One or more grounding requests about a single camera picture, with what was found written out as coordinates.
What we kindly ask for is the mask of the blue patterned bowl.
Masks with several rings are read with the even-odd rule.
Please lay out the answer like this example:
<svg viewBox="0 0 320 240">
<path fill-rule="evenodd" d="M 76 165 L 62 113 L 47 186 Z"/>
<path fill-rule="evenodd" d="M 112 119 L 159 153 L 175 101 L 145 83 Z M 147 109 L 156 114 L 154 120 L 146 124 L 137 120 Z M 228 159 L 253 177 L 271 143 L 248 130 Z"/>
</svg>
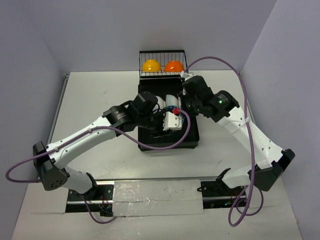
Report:
<svg viewBox="0 0 320 240">
<path fill-rule="evenodd" d="M 186 119 L 186 117 L 185 117 L 182 113 L 180 113 L 180 112 L 175 112 L 176 109 L 180 109 L 180 107 L 179 107 L 179 106 L 175 106 L 175 105 L 169 105 L 169 106 L 165 106 L 165 107 L 163 108 L 163 110 L 164 110 L 165 112 L 171 112 L 171 113 L 174 113 L 174 114 L 180 116 L 180 117 L 181 117 L 181 122 L 182 122 L 182 124 L 183 124 L 184 121 L 185 121 L 185 119 Z"/>
</svg>

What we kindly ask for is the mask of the white bowl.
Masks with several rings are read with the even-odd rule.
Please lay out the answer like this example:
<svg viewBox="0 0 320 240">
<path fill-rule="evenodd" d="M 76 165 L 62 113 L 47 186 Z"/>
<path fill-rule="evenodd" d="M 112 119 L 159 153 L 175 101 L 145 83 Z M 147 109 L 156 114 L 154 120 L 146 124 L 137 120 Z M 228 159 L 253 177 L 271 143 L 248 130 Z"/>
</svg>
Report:
<svg viewBox="0 0 320 240">
<path fill-rule="evenodd" d="M 160 96 L 156 95 L 156 98 L 157 98 L 157 103 L 152 111 L 154 114 L 162 111 L 166 107 L 166 102 Z"/>
<path fill-rule="evenodd" d="M 165 105 L 167 107 L 175 107 L 175 108 L 181 107 L 180 100 L 176 96 L 171 94 L 167 94 L 165 96 Z"/>
</svg>

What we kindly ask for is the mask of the orange bowl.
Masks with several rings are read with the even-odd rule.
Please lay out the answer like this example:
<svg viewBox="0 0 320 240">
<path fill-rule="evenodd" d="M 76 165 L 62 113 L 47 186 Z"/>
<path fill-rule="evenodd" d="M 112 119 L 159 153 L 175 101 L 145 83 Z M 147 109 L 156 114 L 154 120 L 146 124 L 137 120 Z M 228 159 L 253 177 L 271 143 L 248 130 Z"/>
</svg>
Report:
<svg viewBox="0 0 320 240">
<path fill-rule="evenodd" d="M 164 72 L 165 73 L 180 73 L 185 70 L 184 65 L 177 60 L 171 60 L 169 61 L 165 67 L 164 67 Z"/>
</svg>

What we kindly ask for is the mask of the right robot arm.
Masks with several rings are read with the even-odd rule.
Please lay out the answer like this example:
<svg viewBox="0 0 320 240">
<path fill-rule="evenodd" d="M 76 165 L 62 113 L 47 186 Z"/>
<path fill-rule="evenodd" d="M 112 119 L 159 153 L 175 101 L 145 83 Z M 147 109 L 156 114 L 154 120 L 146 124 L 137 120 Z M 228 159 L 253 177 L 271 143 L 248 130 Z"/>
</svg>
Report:
<svg viewBox="0 0 320 240">
<path fill-rule="evenodd" d="M 213 93 L 204 78 L 182 72 L 182 105 L 193 115 L 212 119 L 231 133 L 249 153 L 254 154 L 254 167 L 227 169 L 220 174 L 218 192 L 229 195 L 235 188 L 253 183 L 268 192 L 295 158 L 290 149 L 271 141 L 248 117 L 239 102 L 227 91 Z"/>
</svg>

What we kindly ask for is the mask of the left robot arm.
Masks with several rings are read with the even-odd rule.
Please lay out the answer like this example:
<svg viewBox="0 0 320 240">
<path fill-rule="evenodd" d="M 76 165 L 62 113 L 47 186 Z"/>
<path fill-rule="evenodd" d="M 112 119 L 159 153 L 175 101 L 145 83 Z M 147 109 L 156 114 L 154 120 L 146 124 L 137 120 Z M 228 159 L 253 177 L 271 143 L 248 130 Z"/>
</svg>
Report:
<svg viewBox="0 0 320 240">
<path fill-rule="evenodd" d="M 60 187 L 75 191 L 90 200 L 98 193 L 93 176 L 74 170 L 68 164 L 93 147 L 131 132 L 136 127 L 161 130 L 163 115 L 158 111 L 159 97 L 150 92 L 139 93 L 134 100 L 112 106 L 90 125 L 63 140 L 33 145 L 33 164 L 46 191 Z"/>
</svg>

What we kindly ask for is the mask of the black dish rack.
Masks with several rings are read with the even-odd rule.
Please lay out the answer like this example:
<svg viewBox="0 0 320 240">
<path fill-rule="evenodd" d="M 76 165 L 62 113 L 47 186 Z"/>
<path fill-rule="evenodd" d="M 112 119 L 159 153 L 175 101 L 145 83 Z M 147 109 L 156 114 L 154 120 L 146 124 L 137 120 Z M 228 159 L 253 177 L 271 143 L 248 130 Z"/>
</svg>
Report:
<svg viewBox="0 0 320 240">
<path fill-rule="evenodd" d="M 157 61 L 160 71 L 143 71 L 143 64 L 148 60 Z M 186 53 L 183 49 L 174 50 L 141 50 L 139 52 L 139 84 L 138 92 L 150 92 L 163 101 L 167 95 L 177 98 L 183 90 L 183 79 L 180 72 L 165 72 L 164 68 L 170 61 L 180 62 L 184 68 L 188 66 Z M 187 128 L 187 120 L 183 120 L 182 130 L 168 131 L 163 135 L 153 133 L 151 130 L 138 128 L 138 140 L 153 147 L 166 147 L 181 139 Z"/>
</svg>

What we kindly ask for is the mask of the white taped cover sheet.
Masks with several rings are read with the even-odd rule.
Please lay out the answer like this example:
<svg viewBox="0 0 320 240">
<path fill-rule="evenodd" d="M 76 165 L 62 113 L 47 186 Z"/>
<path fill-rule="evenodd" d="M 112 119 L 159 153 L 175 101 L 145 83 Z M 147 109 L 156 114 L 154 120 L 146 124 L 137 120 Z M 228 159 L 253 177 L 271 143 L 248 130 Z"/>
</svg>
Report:
<svg viewBox="0 0 320 240">
<path fill-rule="evenodd" d="M 115 217 L 199 215 L 204 212 L 201 182 L 194 180 L 116 181 Z"/>
</svg>

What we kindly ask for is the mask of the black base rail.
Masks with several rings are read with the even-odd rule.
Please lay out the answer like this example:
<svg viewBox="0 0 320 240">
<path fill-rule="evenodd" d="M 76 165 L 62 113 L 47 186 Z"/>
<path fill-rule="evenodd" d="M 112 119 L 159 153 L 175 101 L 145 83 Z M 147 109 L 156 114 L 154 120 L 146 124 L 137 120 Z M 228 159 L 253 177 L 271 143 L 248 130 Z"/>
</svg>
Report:
<svg viewBox="0 0 320 240">
<path fill-rule="evenodd" d="M 212 179 L 152 179 L 98 181 L 94 195 L 82 199 L 70 190 L 66 213 L 91 211 L 100 217 L 151 217 L 201 215 L 205 209 L 230 208 L 243 187 L 218 188 Z"/>
</svg>

